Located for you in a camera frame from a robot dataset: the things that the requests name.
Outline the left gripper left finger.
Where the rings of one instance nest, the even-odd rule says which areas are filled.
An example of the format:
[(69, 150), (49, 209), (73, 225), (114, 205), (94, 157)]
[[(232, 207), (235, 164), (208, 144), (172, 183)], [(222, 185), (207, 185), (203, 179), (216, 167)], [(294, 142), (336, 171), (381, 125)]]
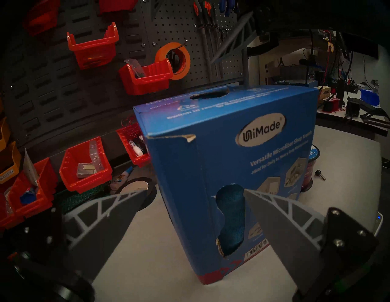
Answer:
[(63, 263), (94, 281), (147, 197), (145, 189), (86, 202), (63, 216), (67, 253)]

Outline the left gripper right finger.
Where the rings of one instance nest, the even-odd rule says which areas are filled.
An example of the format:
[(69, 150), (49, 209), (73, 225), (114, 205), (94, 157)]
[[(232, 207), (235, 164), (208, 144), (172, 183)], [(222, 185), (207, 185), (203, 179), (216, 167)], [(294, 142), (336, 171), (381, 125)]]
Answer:
[(245, 189), (243, 196), (266, 239), (297, 286), (293, 301), (318, 301), (326, 285), (321, 256), (325, 217), (299, 201)]

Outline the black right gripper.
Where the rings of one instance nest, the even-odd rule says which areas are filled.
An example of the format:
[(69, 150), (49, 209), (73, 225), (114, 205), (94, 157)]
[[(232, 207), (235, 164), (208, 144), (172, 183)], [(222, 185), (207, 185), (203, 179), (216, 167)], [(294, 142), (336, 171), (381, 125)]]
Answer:
[(261, 44), (247, 47), (248, 57), (259, 56), (278, 47), (278, 34), (272, 30), (272, 24), (275, 20), (275, 10), (271, 6), (258, 6), (253, 9), (253, 12), (242, 15), (219, 46), (216, 54), (210, 60), (210, 64), (218, 63), (241, 52), (256, 36), (259, 37)]

